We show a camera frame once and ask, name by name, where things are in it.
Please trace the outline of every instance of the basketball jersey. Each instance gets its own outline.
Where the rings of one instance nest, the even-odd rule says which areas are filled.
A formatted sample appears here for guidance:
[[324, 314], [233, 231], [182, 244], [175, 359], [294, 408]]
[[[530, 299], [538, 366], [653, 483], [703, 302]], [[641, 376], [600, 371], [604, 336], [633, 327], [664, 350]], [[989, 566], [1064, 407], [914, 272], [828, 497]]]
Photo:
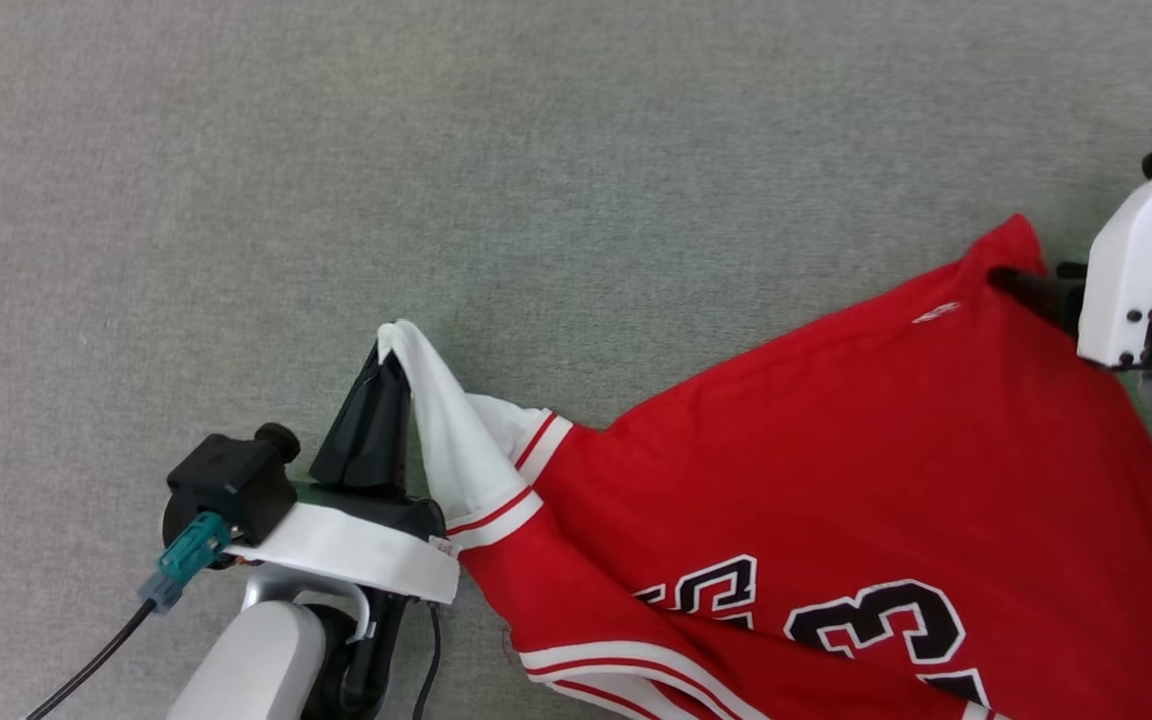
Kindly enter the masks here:
[[1152, 442], [967, 258], [606, 430], [467, 395], [410, 323], [448, 538], [536, 682], [627, 717], [1152, 717]]

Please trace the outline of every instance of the white trim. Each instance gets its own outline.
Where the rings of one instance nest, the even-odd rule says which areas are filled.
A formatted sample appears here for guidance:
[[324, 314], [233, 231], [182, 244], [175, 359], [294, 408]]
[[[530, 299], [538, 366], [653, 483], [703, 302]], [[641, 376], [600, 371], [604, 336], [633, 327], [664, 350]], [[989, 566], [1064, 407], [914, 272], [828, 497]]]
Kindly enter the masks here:
[[[699, 720], [698, 717], [692, 715], [691, 712], [687, 712], [684, 708], [679, 707], [657, 689], [652, 683], [652, 680], [639, 679], [636, 675], [626, 675], [623, 673], [616, 673], [613, 675], [581, 675], [579, 679], [567, 679], [566, 683], [573, 683], [577, 685], [585, 685], [596, 689], [596, 691], [602, 691], [605, 694], [612, 694], [622, 700], [631, 702], [634, 705], [642, 707], [662, 720]], [[562, 687], [558, 683], [545, 683], [548, 688], [552, 688], [554, 692], [566, 694], [568, 697], [579, 697], [583, 702], [589, 702], [591, 705], [599, 707], [605, 707], [613, 712], [617, 712], [623, 717], [641, 717], [644, 720], [652, 720], [650, 717], [641, 714], [641, 712], [635, 712], [626, 706], [617, 705], [614, 702], [608, 702], [607, 698], [596, 696], [596, 694], [582, 694], [577, 689]]]
[[521, 486], [521, 484], [513, 484], [508, 488], [508, 492], [498, 493], [498, 497], [493, 497], [492, 501], [484, 503], [480, 509], [470, 511], [468, 515], [461, 515], [460, 518], [447, 521], [447, 532], [453, 532], [456, 528], [463, 525], [472, 525], [477, 521], [488, 518], [493, 511], [499, 511], [502, 507], [509, 505], [515, 498], [521, 497], [522, 493], [531, 492], [526, 486]]
[[662, 601], [666, 597], [668, 597], [668, 593], [664, 589], [664, 583], [642, 589], [639, 592], [634, 593], [634, 600], [647, 602], [647, 605], [655, 605], [655, 602]]
[[545, 470], [545, 465], [550, 463], [550, 457], [554, 456], [554, 450], [558, 450], [558, 446], [562, 445], [563, 438], [567, 438], [567, 433], [571, 432], [571, 420], [563, 418], [562, 415], [554, 414], [554, 419], [545, 429], [545, 434], [540, 435], [540, 439], [536, 441], [536, 446], [531, 448], [531, 454], [526, 455], [524, 464], [518, 468], [518, 473], [522, 475], [522, 479], [529, 486], [536, 483], [536, 478], [540, 477], [540, 473]]
[[742, 624], [746, 630], [755, 629], [755, 614], [752, 612], [737, 612], [736, 615], [723, 615], [723, 617], [714, 617], [719, 623], [727, 623], [732, 626], [733, 620], [744, 620], [745, 623]]
[[918, 680], [923, 680], [924, 683], [927, 683], [929, 680], [937, 679], [972, 679], [972, 684], [975, 687], [975, 691], [977, 692], [977, 698], [980, 700], [980, 705], [986, 707], [990, 705], [990, 698], [986, 694], [984, 694], [984, 680], [980, 679], [980, 670], [975, 667], [968, 667], [965, 670], [953, 670], [952, 673], [919, 673], [916, 677]]
[[[995, 714], [994, 718], [995, 720], [1007, 720], [1006, 717], [999, 714]], [[969, 702], [968, 706], [963, 707], [963, 719], [961, 720], [990, 720], [990, 708]]]
[[584, 694], [579, 691], [579, 689], [563, 687], [558, 683], [545, 683], [545, 687], [552, 689], [552, 691], [556, 694], [570, 697], [574, 700], [588, 702], [590, 705], [602, 707], [602, 710], [612, 711], [617, 715], [630, 717], [632, 720], [653, 720], [653, 717], [643, 715], [641, 712], [631, 711], [630, 708], [621, 705], [621, 703], [609, 702], [605, 697], [596, 696], [596, 694]]
[[554, 414], [554, 411], [550, 410], [547, 407], [541, 407], [541, 409], [536, 410], [536, 412], [539, 414], [538, 418], [535, 418], [533, 420], [529, 419], [526, 430], [517, 432], [513, 438], [511, 446], [509, 446], [511, 447], [509, 450], [509, 464], [515, 468], [518, 465], [518, 458], [522, 457], [524, 452], [526, 452], [526, 447], [531, 445], [531, 438], [535, 438], [536, 433], [540, 432], [540, 429], [543, 429], [545, 423], [547, 423], [550, 416], [553, 416], [554, 420], [558, 420], [558, 414]]
[[[654, 680], [680, 691], [689, 694], [696, 700], [704, 703], [714, 715], [727, 720], [768, 720], [767, 715], [756, 710], [730, 691], [721, 680], [714, 679], [708, 670], [691, 660], [690, 657], [672, 651], [668, 647], [660, 647], [658, 644], [636, 641], [606, 641], [584, 644], [573, 644], [573, 646], [550, 647], [550, 650], [538, 650], [532, 652], [520, 652], [518, 659], [522, 666], [526, 667], [526, 674], [538, 683], [553, 683], [554, 680], [578, 679], [589, 674], [616, 673], [621, 675], [637, 675], [642, 679]], [[669, 670], [675, 670], [682, 675], [677, 676], [666, 673], [666, 670], [654, 670], [652, 667], [639, 665], [617, 664], [620, 661], [652, 662]], [[598, 661], [598, 665], [575, 665], [564, 667], [562, 670], [551, 670], [550, 673], [535, 673], [552, 665]], [[722, 706], [732, 712], [723, 711], [717, 702], [710, 697], [713, 694], [722, 703]]]
[[480, 528], [462, 530], [460, 533], [448, 532], [448, 539], [465, 550], [483, 547], [485, 544], [501, 541], [510, 533], [522, 528], [532, 515], [536, 515], [544, 506], [540, 497], [535, 492], [525, 491], [526, 495], [517, 501], [509, 510], [502, 511], [499, 518], [493, 518], [488, 524]]
[[933, 309], [929, 310], [926, 313], [919, 314], [918, 318], [914, 318], [914, 323], [911, 324], [918, 325], [920, 323], [932, 323], [932, 320], [940, 318], [941, 314], [949, 314], [960, 306], [963, 306], [963, 304], [956, 300], [953, 302], [946, 302], [945, 305], [933, 306]]
[[465, 399], [479, 415], [499, 450], [508, 457], [509, 467], [517, 464], [526, 442], [531, 442], [536, 430], [552, 415], [548, 409], [517, 407], [508, 400], [475, 395], [472, 392], [465, 393]]

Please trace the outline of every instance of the white fabric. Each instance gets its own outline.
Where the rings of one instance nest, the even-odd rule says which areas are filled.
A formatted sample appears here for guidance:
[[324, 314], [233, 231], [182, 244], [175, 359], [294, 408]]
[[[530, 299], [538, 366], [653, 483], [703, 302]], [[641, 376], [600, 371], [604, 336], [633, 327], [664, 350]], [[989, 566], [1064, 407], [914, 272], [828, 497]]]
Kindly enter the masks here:
[[533, 442], [526, 442], [530, 447], [530, 450], [525, 450], [526, 456], [515, 458], [515, 467], [526, 484], [536, 483], [540, 471], [550, 463], [550, 457], [554, 456], [554, 450], [558, 450], [558, 444], [567, 437], [567, 430], [573, 429], [573, 422], [562, 416], [550, 414], [547, 419], [550, 425], [543, 425], [544, 432]]
[[502, 541], [503, 538], [511, 536], [515, 530], [522, 528], [528, 520], [531, 520], [531, 516], [536, 515], [541, 506], [544, 506], [544, 502], [540, 501], [540, 497], [529, 491], [522, 497], [520, 502], [516, 502], [508, 510], [502, 511], [502, 514], [494, 516], [488, 523], [473, 525], [468, 529], [461, 529], [465, 524], [458, 526], [448, 524], [447, 537], [449, 541], [456, 543], [456, 546], [461, 547], [461, 550], [471, 550], [486, 546], [486, 544]]
[[488, 514], [525, 491], [511, 456], [526, 442], [521, 433], [535, 432], [544, 410], [467, 395], [420, 328], [407, 320], [381, 325], [376, 344], [381, 363], [391, 353], [397, 356], [411, 384], [429, 493], [448, 521]]
[[[698, 717], [692, 715], [691, 712], [687, 712], [684, 708], [675, 705], [675, 703], [669, 702], [669, 698], [664, 696], [650, 680], [641, 679], [637, 675], [620, 673], [609, 675], [581, 675], [579, 680], [574, 679], [548, 683], [548, 688], [564, 696], [575, 697], [577, 700], [589, 702], [591, 705], [617, 712], [623, 717], [635, 717], [635, 719], [643, 720], [653, 720], [655, 717], [661, 717], [662, 719], [664, 717], [668, 717], [669, 720], [698, 720]], [[599, 694], [590, 692], [590, 688], [593, 688], [596, 691], [611, 694], [611, 696], [621, 698], [621, 702], [613, 702], [607, 697], [599, 696]], [[650, 715], [643, 715], [635, 707], [626, 705], [624, 702], [630, 702], [635, 707], [641, 707], [650, 712]]]
[[[723, 719], [768, 720], [690, 657], [652, 643], [636, 641], [581, 643], [520, 652], [518, 659], [522, 666], [526, 667], [526, 674], [531, 675], [531, 680], [538, 683], [556, 683], [564, 679], [582, 682], [582, 675], [596, 679], [601, 679], [604, 675], [637, 675], [690, 694], [713, 711], [714, 715]], [[667, 667], [673, 674], [655, 669], [653, 665]], [[550, 670], [553, 666], [561, 666], [561, 669]], [[622, 697], [631, 702], [643, 700], [636, 696]], [[719, 706], [714, 698], [721, 702], [726, 710]]]
[[[995, 715], [1000, 720], [1007, 720], [1006, 717]], [[968, 707], [963, 711], [963, 720], [990, 720], [990, 711], [987, 707], [977, 705], [977, 703], [969, 702]]]

